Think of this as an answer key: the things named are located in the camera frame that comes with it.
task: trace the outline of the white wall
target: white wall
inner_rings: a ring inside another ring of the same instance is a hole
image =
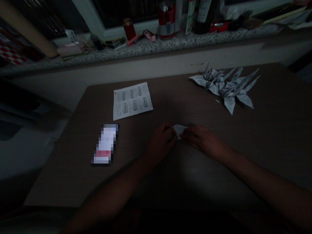
[[[264,43],[255,43],[164,53],[66,71],[29,75],[12,80],[12,83],[73,111],[89,85],[203,71],[210,59],[211,66],[216,69],[274,62],[288,66],[312,48],[312,40],[269,48],[263,46]]]

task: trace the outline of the wooden table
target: wooden table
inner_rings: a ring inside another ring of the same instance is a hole
[[[233,116],[190,75],[88,87],[25,205],[80,206],[95,187],[145,151],[162,122],[204,125],[250,159],[312,190],[311,88],[280,64],[245,67],[242,75],[258,67],[261,77],[248,93],[255,109],[236,104]],[[154,110],[113,121],[113,90],[145,81]],[[120,124],[114,162],[91,167],[101,127],[108,123]],[[145,208],[265,207],[226,167],[183,141],[141,183],[130,203]]]

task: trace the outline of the paper crane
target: paper crane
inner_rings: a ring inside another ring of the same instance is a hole
[[[258,76],[254,81],[252,81],[248,86],[246,86],[254,75],[258,72],[259,69],[255,70],[249,76],[240,77],[243,68],[239,68],[238,71],[233,75],[231,81],[227,81],[230,75],[235,71],[236,68],[233,68],[226,75],[224,71],[216,71],[215,69],[210,69],[210,61],[206,66],[205,73],[203,75],[196,75],[190,77],[200,86],[204,86],[204,91],[210,91],[215,95],[224,99],[224,105],[229,110],[231,115],[233,115],[235,107],[235,97],[244,103],[245,105],[254,108],[253,102],[250,97],[248,97],[247,92],[254,86]]]

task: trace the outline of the pixelated box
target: pixelated box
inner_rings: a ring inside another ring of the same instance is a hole
[[[104,124],[98,138],[97,149],[91,159],[91,166],[110,166],[116,151],[118,124]]]

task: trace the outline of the windowsill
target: windowsill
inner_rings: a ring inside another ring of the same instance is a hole
[[[54,59],[44,59],[37,63],[19,66],[9,64],[0,68],[0,76],[20,75],[28,72],[64,68],[101,61],[138,57],[162,52],[261,38],[278,34],[281,30],[282,27],[275,24],[269,24],[253,30],[239,29],[236,32],[225,31],[221,33],[208,33],[203,35],[196,35],[191,32],[187,36],[180,36],[177,34],[170,40],[162,41],[157,39],[156,42],[153,43],[147,39],[142,39],[129,47],[126,46],[118,50],[105,48],[102,51],[91,51],[89,54],[77,56],[67,61],[63,61],[61,57],[57,57]]]

